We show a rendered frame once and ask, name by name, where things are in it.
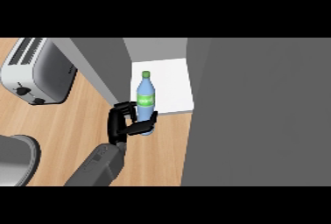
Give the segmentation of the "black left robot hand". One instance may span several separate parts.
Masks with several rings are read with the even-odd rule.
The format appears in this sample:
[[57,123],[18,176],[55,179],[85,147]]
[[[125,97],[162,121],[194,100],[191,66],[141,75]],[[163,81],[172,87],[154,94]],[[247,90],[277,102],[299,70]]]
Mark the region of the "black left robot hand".
[[128,136],[151,132],[157,122],[159,112],[154,111],[147,121],[138,121],[138,103],[125,101],[117,103],[108,112],[108,142],[126,143]]

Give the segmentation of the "grey round appliance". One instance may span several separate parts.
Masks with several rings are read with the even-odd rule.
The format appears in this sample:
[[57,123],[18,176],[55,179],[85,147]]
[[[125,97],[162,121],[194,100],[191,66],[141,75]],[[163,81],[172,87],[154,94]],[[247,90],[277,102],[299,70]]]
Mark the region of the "grey round appliance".
[[42,150],[27,135],[0,135],[0,186],[26,186],[35,177]]

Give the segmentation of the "grey cabinet white inside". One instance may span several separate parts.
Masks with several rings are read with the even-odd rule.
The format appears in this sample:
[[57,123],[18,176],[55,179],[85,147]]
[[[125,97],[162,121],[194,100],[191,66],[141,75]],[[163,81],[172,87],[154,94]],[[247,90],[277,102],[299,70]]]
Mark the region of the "grey cabinet white inside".
[[156,110],[194,110],[187,38],[54,38],[61,52],[110,104],[134,101],[142,73],[151,72]]

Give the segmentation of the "silver toaster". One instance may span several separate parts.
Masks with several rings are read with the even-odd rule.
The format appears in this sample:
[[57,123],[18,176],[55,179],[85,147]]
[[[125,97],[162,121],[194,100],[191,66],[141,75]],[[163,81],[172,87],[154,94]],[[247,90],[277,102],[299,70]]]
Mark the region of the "silver toaster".
[[20,38],[0,68],[0,82],[30,105],[61,104],[77,71],[51,38]]

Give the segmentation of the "blue water bottle green label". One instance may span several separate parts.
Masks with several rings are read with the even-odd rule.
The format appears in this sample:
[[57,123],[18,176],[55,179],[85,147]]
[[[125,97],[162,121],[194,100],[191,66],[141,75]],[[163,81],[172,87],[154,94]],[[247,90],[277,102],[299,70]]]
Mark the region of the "blue water bottle green label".
[[156,109],[156,88],[151,83],[151,72],[142,72],[142,80],[138,87],[138,113],[139,121],[148,121]]

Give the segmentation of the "dark grey cabinet door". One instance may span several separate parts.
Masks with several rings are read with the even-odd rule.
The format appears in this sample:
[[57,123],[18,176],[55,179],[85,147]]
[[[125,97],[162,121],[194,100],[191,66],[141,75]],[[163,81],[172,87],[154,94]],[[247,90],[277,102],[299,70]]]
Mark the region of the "dark grey cabinet door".
[[331,38],[193,38],[187,186],[331,186]]

